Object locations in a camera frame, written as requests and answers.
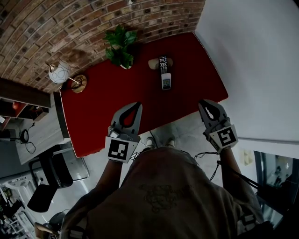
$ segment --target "desk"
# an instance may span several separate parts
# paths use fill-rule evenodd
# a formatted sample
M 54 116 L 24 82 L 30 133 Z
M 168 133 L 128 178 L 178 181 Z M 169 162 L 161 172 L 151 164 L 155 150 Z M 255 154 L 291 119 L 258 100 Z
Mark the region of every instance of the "desk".
M 39 122 L 35 122 L 34 127 L 29 129 L 32 126 L 33 120 L 25 119 L 16 129 L 17 137 L 21 131 L 29 129 L 29 142 L 32 142 L 36 147 L 36 151 L 30 154 L 27 149 L 29 151 L 34 150 L 31 144 L 27 144 L 26 149 L 25 144 L 16 142 L 21 164 L 28 162 L 54 145 L 63 144 L 70 140 L 64 123 L 60 94 L 57 92 L 52 93 L 50 100 L 51 108 L 49 109 L 49 113 Z
M 65 120 L 77 157 L 105 147 L 114 113 L 129 103 L 142 103 L 142 134 L 197 111 L 200 99 L 219 102 L 228 97 L 213 63 L 193 33 L 134 45 L 133 49 L 131 69 L 106 60 L 84 73 L 88 83 L 83 92 L 62 91 Z M 172 88 L 168 91 L 161 89 L 159 71 L 148 66 L 150 59 L 163 55 L 173 59 Z

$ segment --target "red tablecloth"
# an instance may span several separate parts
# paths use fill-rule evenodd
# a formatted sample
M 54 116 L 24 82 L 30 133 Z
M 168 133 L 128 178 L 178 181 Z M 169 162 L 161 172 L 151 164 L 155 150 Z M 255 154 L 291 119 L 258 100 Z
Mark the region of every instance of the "red tablecloth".
M 88 83 L 83 92 L 62 91 L 65 120 L 77 157 L 105 147 L 114 113 L 129 103 L 140 101 L 143 105 L 141 134 L 197 111 L 200 99 L 219 102 L 228 97 L 194 34 L 167 37 L 136 49 L 131 69 L 106 60 L 84 73 Z M 170 69 L 172 88 L 168 91 L 161 89 L 159 71 L 148 67 L 148 60 L 162 55 L 174 61 Z

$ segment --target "green plant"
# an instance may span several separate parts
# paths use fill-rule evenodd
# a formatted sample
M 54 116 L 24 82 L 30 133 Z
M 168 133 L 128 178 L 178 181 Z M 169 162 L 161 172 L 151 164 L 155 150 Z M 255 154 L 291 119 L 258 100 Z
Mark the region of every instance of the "green plant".
M 128 46 L 136 41 L 136 31 L 127 31 L 118 25 L 115 31 L 106 31 L 104 40 L 107 40 L 111 49 L 106 48 L 106 56 L 112 64 L 129 68 L 133 64 L 133 56 L 128 53 Z

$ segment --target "white flower pot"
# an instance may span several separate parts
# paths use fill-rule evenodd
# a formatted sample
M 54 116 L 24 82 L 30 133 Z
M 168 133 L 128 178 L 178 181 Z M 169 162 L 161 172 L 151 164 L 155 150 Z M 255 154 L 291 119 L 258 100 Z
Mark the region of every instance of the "white flower pot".
M 121 67 L 125 70 L 131 69 L 132 66 L 129 66 L 129 68 L 124 67 L 123 65 L 121 65 Z

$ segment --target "sneaker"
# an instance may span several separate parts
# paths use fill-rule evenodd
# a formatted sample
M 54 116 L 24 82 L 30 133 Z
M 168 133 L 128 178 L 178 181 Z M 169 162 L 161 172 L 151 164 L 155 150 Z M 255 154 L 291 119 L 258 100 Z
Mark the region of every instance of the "sneaker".
M 176 141 L 174 138 L 168 139 L 168 141 L 165 144 L 166 147 L 174 148 L 176 146 Z
M 150 148 L 150 149 L 155 149 L 156 146 L 154 144 L 154 138 L 153 137 L 149 137 L 146 139 L 146 144 L 145 144 L 146 148 Z

